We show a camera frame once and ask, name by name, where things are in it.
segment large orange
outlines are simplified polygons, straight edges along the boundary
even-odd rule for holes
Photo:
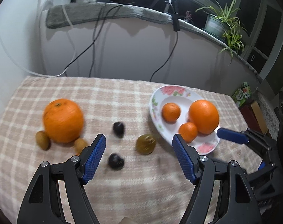
[[[162,108],[162,117],[167,122],[175,122],[181,114],[180,107],[175,103],[167,103]]]
[[[211,134],[219,124],[217,108],[210,101],[197,100],[189,108],[189,120],[193,122],[198,131],[203,134]]]
[[[43,124],[51,139],[68,143],[80,136],[84,117],[76,103],[68,99],[58,99],[46,106]]]
[[[196,125],[191,122],[184,123],[179,128],[179,134],[187,143],[192,142],[196,138],[197,133]]]

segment kiwi fruit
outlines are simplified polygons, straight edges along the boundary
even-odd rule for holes
[[[79,155],[81,153],[81,151],[87,147],[87,142],[82,139],[82,138],[78,138],[77,140],[75,140],[74,142],[74,147],[75,147],[75,150],[77,152],[77,154]]]
[[[38,131],[36,133],[36,142],[42,150],[46,150],[49,147],[50,138],[44,131]]]

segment tangerine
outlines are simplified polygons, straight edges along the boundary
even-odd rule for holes
[[[167,122],[175,122],[181,114],[180,107],[175,103],[167,103],[162,107],[162,117]]]
[[[187,143],[192,142],[197,136],[198,130],[196,125],[191,122],[184,123],[179,128],[179,134]]]

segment plant pot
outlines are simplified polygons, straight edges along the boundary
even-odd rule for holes
[[[205,30],[219,38],[223,38],[222,35],[224,34],[224,31],[229,30],[229,25],[221,22],[219,19],[214,19],[215,17],[216,16],[213,14],[208,14]]]

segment spider plant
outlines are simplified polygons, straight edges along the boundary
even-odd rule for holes
[[[236,26],[234,27],[230,27],[230,30],[225,31],[223,34],[223,37],[225,37],[227,39],[227,46],[223,48],[219,53],[225,51],[226,49],[229,50],[230,54],[231,54],[231,58],[233,59],[234,56],[234,52],[236,52],[238,54],[239,50],[244,50],[244,44],[241,42],[241,38],[242,35],[240,34],[240,27],[239,29],[236,28]]]
[[[215,0],[218,7],[208,6],[208,7],[201,7],[196,9],[196,12],[202,9],[210,9],[216,15],[214,19],[219,19],[223,23],[227,23],[231,27],[240,26],[240,20],[238,17],[231,17],[236,11],[241,10],[239,7],[234,8],[236,5],[236,0],[232,0],[230,7],[228,7],[227,3],[224,6],[224,9],[220,6],[217,0]]]

